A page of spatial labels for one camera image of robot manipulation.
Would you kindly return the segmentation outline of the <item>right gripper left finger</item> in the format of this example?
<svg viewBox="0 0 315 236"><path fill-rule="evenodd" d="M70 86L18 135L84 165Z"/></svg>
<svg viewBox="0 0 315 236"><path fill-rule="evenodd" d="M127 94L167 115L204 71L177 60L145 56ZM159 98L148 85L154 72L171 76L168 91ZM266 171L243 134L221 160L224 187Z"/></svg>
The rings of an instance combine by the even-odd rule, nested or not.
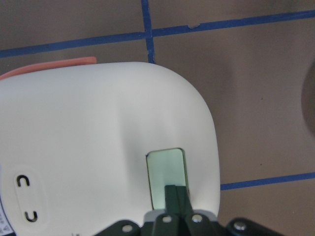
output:
<svg viewBox="0 0 315 236"><path fill-rule="evenodd" d="M164 188L165 191L165 209L167 213L178 213L178 199L177 190L175 185L167 185Z"/></svg>

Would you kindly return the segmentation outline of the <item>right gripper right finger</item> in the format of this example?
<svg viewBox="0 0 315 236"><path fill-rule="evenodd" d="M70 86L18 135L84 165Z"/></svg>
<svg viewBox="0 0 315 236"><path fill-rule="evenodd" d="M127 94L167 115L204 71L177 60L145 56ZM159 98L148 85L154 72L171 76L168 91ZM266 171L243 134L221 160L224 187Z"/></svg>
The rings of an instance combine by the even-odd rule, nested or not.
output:
<svg viewBox="0 0 315 236"><path fill-rule="evenodd" d="M186 186L175 186L178 202L178 213L180 216L186 216L193 213L191 206L189 191Z"/></svg>

